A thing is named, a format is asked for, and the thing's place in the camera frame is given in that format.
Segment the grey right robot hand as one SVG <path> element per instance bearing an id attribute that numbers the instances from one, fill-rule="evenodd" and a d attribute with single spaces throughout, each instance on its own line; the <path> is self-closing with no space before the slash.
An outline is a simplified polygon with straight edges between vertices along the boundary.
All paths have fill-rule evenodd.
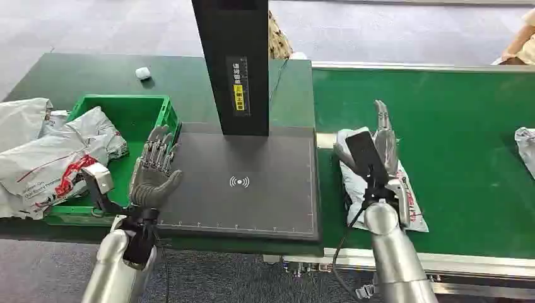
<path id="1" fill-rule="evenodd" d="M 368 175 L 376 180 L 391 179 L 397 174 L 399 158 L 397 139 L 389 119 L 386 104 L 374 100 L 377 129 L 342 129 L 337 132 L 333 150 L 352 172 L 362 178 Z"/>

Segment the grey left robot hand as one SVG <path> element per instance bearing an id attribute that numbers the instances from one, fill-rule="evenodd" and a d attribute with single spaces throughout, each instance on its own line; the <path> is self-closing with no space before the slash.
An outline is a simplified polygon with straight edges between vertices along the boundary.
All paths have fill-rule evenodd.
<path id="1" fill-rule="evenodd" d="M 134 206 L 160 209 L 178 188 L 183 172 L 172 163 L 177 145 L 171 145 L 172 133 L 167 125 L 156 126 L 136 159 L 128 198 Z"/>

